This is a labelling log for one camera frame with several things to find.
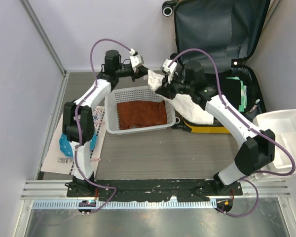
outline brown towel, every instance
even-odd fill
[[[117,104],[119,129],[150,127],[167,124],[164,101],[129,101]]]

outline white cloth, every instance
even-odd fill
[[[144,79],[148,79],[150,89],[156,91],[159,87],[161,87],[163,77],[164,75],[148,70],[148,76],[145,76]],[[200,106],[193,103],[189,95],[177,94],[173,100],[165,98],[161,95],[159,96],[164,100],[169,101],[169,103],[180,113],[180,115],[182,115],[182,117],[194,124],[214,123],[214,117],[208,112],[202,110]]]

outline laundry basket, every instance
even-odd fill
[[[167,124],[156,125],[151,127],[132,128],[127,130],[119,130],[119,118],[117,111],[117,103],[144,100],[161,102],[162,98],[155,94],[149,86],[132,87],[126,89],[113,90],[109,95],[105,97],[105,123],[107,125],[107,131],[113,134],[129,134],[136,132],[147,132],[153,130],[161,130],[167,127],[171,127],[175,123],[175,111],[172,105],[165,101],[165,107],[167,112]]]

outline suitcase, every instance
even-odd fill
[[[189,48],[203,49],[214,59],[220,81],[226,79],[225,75],[228,78],[242,75],[250,80],[250,87],[246,86],[250,90],[246,92],[251,96],[250,105],[253,106],[244,111],[249,120],[266,112],[257,77],[245,62],[256,49],[269,5],[270,0],[172,0],[162,5],[163,15],[174,14],[178,53]],[[206,78],[214,77],[213,65],[205,55],[191,52],[183,55],[179,63],[184,68],[189,61],[200,62]],[[223,93],[230,101],[232,88],[230,97]],[[213,125],[196,125],[182,119],[174,125],[174,128],[178,127],[190,132],[228,133],[218,121]]]

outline wall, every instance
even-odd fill
[[[0,237],[35,178],[61,78],[20,2],[0,0]]]
[[[269,111],[296,108],[296,0],[283,0],[248,65]],[[288,181],[296,205],[296,177]]]
[[[67,70],[91,71],[93,43],[112,38],[144,56],[145,65],[160,68],[176,52],[173,17],[161,13],[163,0],[30,0],[62,64]],[[94,52],[96,69],[108,49],[126,50],[101,43]]]

